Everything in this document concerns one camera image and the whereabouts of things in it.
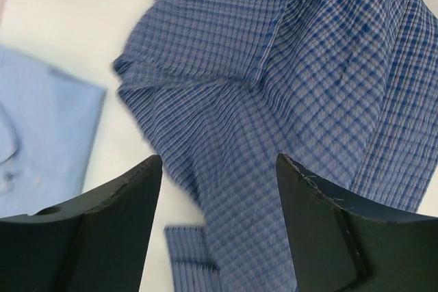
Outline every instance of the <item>checked fabric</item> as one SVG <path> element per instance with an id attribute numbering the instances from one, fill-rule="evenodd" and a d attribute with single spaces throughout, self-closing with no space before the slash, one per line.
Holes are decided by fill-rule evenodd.
<path id="1" fill-rule="evenodd" d="M 296 290 L 275 160 L 415 211 L 438 158 L 422 0 L 156 0 L 121 99 L 206 227 L 167 227 L 176 292 Z"/>

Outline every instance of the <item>light blue shirt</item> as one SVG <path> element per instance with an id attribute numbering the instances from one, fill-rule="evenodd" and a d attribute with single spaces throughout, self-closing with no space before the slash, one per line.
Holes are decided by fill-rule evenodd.
<path id="1" fill-rule="evenodd" d="M 0 46 L 0 217 L 81 193 L 104 96 Z"/>

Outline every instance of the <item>white table surface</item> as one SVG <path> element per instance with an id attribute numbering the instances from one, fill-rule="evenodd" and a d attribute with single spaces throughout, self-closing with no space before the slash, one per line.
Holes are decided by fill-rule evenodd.
<path id="1" fill-rule="evenodd" d="M 425 2 L 438 14 L 438 0 Z M 84 191 L 113 179 L 154 153 L 116 98 L 118 80 L 111 70 L 132 27 L 152 3 L 153 0 L 6 2 L 1 43 L 108 88 Z M 437 172 L 420 213 L 438 216 Z M 164 226 L 202 223 L 201 212 L 164 177 L 140 291 L 173 291 Z"/>

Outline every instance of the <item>grid pattern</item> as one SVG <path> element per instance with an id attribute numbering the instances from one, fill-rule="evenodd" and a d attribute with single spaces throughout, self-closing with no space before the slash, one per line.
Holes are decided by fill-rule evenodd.
<path id="1" fill-rule="evenodd" d="M 288 154 L 408 211 L 438 158 L 437 20 L 421 0 L 157 0 L 120 97 L 205 228 L 169 228 L 177 292 L 291 292 Z"/>

